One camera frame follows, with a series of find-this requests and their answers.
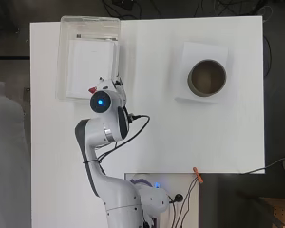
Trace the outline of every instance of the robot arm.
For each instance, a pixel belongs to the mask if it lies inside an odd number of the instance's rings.
[[[123,140],[132,120],[125,108],[122,82],[101,80],[97,88],[90,91],[93,93],[90,106],[99,118],[82,120],[75,128],[89,182],[94,194],[104,202],[109,228],[143,228],[143,209],[150,224],[147,214],[153,214],[154,207],[164,211],[168,206],[167,196],[162,189],[162,198],[150,197],[152,189],[145,191],[130,181],[112,178],[103,172],[95,148]],[[154,198],[157,198],[158,203],[152,200]]]

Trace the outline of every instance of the transparent bin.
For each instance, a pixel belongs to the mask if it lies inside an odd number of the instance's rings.
[[[118,75],[120,20],[64,16],[61,19],[56,97],[88,100],[99,78]]]

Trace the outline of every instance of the orange clip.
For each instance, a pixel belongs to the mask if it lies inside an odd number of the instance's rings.
[[[197,167],[193,167],[193,171],[196,173],[199,183],[203,183],[202,177],[200,176],[199,170]]]

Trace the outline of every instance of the gray floor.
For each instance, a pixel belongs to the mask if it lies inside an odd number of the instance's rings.
[[[0,31],[0,55],[29,55],[29,23],[59,21],[63,15],[107,16],[101,0],[6,0],[19,33]],[[158,18],[149,0],[139,0],[142,18]],[[198,0],[155,0],[163,18],[193,17]],[[266,163],[285,156],[285,4],[270,3],[274,10],[264,23],[264,35],[270,41],[273,64],[264,81]],[[214,16],[213,0],[203,1],[197,16]],[[244,3],[242,12],[252,5]],[[232,15],[226,10],[223,15]],[[24,89],[29,87],[29,61],[0,61],[0,81],[6,82],[7,96],[17,101],[27,113],[26,131],[30,138],[30,107],[24,101]],[[204,175],[200,188],[200,227],[272,227],[255,215],[248,224],[251,210],[242,195],[285,198],[285,172],[280,165],[266,175]]]

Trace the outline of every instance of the black cable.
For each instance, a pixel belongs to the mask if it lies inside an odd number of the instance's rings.
[[[225,5],[224,9],[218,14],[218,16],[220,16],[222,13],[224,13],[224,12],[227,10],[228,5],[231,4],[232,1],[233,1],[233,0],[230,0],[229,3],[228,3],[227,5]]]
[[[29,56],[0,56],[0,60],[29,60]]]
[[[142,15],[143,15],[143,9],[142,9],[142,6],[141,4],[139,4],[137,1],[134,2],[140,9],[140,19],[142,19]]]
[[[150,0],[151,4],[153,5],[154,9],[157,11],[157,13],[159,14],[160,18],[162,18],[162,13],[160,12],[160,10],[158,9],[158,7],[156,6],[154,0]]]
[[[274,166],[275,164],[278,164],[279,162],[282,162],[282,161],[285,161],[285,158],[279,159],[279,160],[277,160],[277,161],[275,161],[275,162],[273,162],[273,163],[271,163],[271,164],[269,164],[269,165],[267,165],[267,166],[265,166],[263,168],[258,168],[258,169],[255,169],[255,170],[252,170],[252,171],[249,171],[249,172],[246,172],[246,173],[242,173],[242,175],[244,175],[244,174],[251,174],[251,173],[255,173],[255,172],[259,171],[259,170],[270,168],[270,167]]]
[[[102,0],[102,2],[103,2],[103,4],[104,4],[104,8],[105,8],[107,14],[108,14],[110,17],[122,16],[122,15],[121,15],[120,13],[118,13],[114,8],[112,8],[110,5],[108,5],[105,0]],[[108,8],[110,8],[111,10],[113,10],[118,16],[112,15],[112,14],[110,13],[110,11],[108,10]]]
[[[186,218],[187,214],[188,214],[189,211],[190,211],[190,196],[191,196],[191,192],[192,192],[192,190],[194,189],[194,187],[196,186],[196,184],[197,184],[198,181],[199,181],[199,180],[196,180],[196,181],[194,182],[194,185],[192,186],[192,188],[191,188],[190,191],[188,192],[188,194],[189,194],[189,197],[188,197],[188,209],[187,209],[186,213],[184,214],[184,216],[183,216],[183,218],[182,218],[182,220],[181,220],[180,228],[182,228],[184,219]]]
[[[121,15],[121,14],[118,13],[113,7],[111,7],[110,5],[108,5],[105,0],[102,0],[102,2],[103,2],[104,8],[105,8],[107,14],[108,14],[110,17],[116,17],[116,18],[119,18],[119,19],[124,19],[125,17],[131,17],[131,18],[137,19],[136,16],[131,15],[131,14]],[[117,16],[114,16],[113,14],[111,14],[110,11],[108,10],[108,8],[110,8],[111,10],[113,10],[113,11],[117,14]]]
[[[229,6],[234,5],[234,3],[230,3],[230,4],[228,4],[228,3],[223,3],[223,2],[221,2],[220,0],[218,0],[218,2],[219,2],[220,4],[222,4],[223,6],[227,7],[227,9],[228,9],[229,11],[231,11],[235,16],[239,16],[239,14],[237,14],[233,9],[231,9],[231,8],[229,7]]]
[[[143,130],[146,128],[146,126],[149,124],[149,122],[150,122],[150,117],[147,116],[147,115],[133,116],[133,119],[134,119],[134,120],[137,120],[137,119],[142,118],[142,117],[145,117],[145,118],[148,119],[148,120],[146,121],[146,123],[143,125],[143,127],[142,127],[132,138],[130,138],[129,140],[123,142],[123,143],[120,144],[120,145],[117,145],[117,144],[116,144],[117,146],[116,146],[115,148],[113,148],[113,149],[111,149],[111,150],[109,150],[109,151],[103,153],[103,154],[98,158],[98,162],[99,162],[99,163],[101,163],[102,160],[103,160],[106,156],[108,156],[109,154],[111,154],[112,152],[114,152],[115,150],[117,150],[118,148],[124,146],[125,144],[130,143],[132,140],[134,140],[136,137],[138,137],[138,136],[142,133],[142,131],[143,131]]]
[[[199,6],[200,6],[200,0],[198,1],[198,5],[197,5],[197,8],[196,8],[196,12],[194,13],[193,17],[196,17],[197,16],[197,13],[198,13],[198,10],[199,10]]]
[[[175,202],[172,200],[172,198],[170,196],[168,196],[168,198],[170,198],[170,200],[172,201],[172,206],[173,206],[173,221],[172,221],[172,225],[171,228],[173,228],[174,226],[174,222],[175,222],[175,217],[176,217],[176,210],[175,210]]]
[[[136,20],[138,19],[136,16],[134,16],[132,14],[122,15],[122,16],[119,17],[119,19],[124,19],[125,17],[131,17],[131,18],[136,19]]]
[[[205,15],[205,11],[203,10],[203,0],[201,0],[200,7],[201,7],[202,15],[204,16]]]
[[[191,189],[191,186],[192,186],[193,182],[196,181],[197,179],[198,179],[198,178],[194,178],[194,179],[192,180],[192,182],[190,183],[189,188],[188,188],[188,193],[189,193],[189,190]],[[182,209],[183,209],[184,204],[186,203],[187,198],[188,198],[188,194],[186,195],[186,197],[185,197],[184,200],[183,200],[182,206],[181,206],[181,208],[180,208],[179,218],[178,218],[178,220],[177,220],[177,223],[175,224],[175,228],[178,227],[179,221],[180,221],[180,219],[181,219]]]
[[[267,39],[266,36],[264,36],[264,39],[266,40],[267,45],[268,45],[268,49],[269,49],[269,67],[268,67],[268,70],[267,70],[267,72],[265,74],[265,78],[266,78],[268,76],[270,70],[272,69],[273,55],[272,55],[272,48],[270,47],[269,40]]]

